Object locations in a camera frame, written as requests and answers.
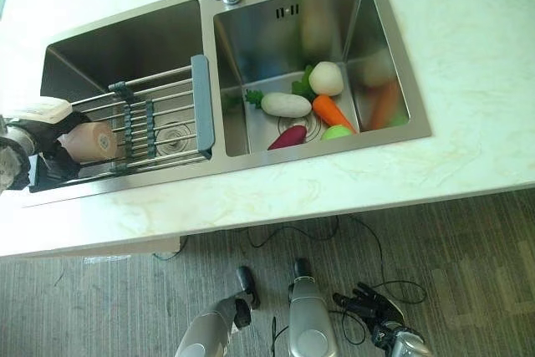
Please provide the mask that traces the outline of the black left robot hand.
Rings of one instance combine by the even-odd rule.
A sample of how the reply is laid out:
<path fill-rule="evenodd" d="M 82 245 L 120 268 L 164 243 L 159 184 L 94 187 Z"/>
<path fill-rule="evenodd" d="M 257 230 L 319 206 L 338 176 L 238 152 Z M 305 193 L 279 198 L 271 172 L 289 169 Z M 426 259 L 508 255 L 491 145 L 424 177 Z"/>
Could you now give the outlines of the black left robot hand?
<path fill-rule="evenodd" d="M 40 155 L 58 169 L 80 169 L 59 138 L 90 118 L 65 99 L 40 96 L 7 112 L 8 121 L 1 134 L 1 167 L 22 171 L 29 158 Z"/>

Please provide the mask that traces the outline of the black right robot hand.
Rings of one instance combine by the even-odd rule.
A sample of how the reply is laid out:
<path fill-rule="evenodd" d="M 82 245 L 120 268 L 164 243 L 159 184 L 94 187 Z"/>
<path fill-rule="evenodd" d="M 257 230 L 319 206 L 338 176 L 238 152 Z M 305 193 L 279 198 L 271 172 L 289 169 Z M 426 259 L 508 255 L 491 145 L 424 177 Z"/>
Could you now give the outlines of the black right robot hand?
<path fill-rule="evenodd" d="M 358 282 L 351 297 L 333 293 L 332 300 L 340 308 L 356 314 L 371 334 L 376 329 L 395 330 L 405 326 L 401 310 L 366 283 Z"/>

